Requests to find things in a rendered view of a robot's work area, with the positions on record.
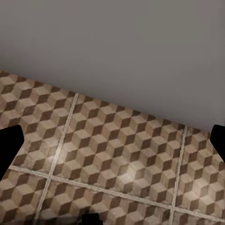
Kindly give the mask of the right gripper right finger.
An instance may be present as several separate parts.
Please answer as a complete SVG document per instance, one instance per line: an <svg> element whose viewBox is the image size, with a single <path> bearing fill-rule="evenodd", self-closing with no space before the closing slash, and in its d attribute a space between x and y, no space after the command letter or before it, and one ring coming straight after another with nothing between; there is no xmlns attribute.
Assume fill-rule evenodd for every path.
<svg viewBox="0 0 225 225"><path fill-rule="evenodd" d="M214 125L211 136L210 142L220 155L220 157L225 162L225 127L221 125Z"/></svg>

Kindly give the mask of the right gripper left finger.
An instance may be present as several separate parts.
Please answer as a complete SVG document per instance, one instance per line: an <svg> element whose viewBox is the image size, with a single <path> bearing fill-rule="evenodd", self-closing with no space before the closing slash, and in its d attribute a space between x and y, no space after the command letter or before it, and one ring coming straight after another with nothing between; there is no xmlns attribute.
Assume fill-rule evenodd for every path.
<svg viewBox="0 0 225 225"><path fill-rule="evenodd" d="M24 143L21 125L0 130L0 181Z"/></svg>

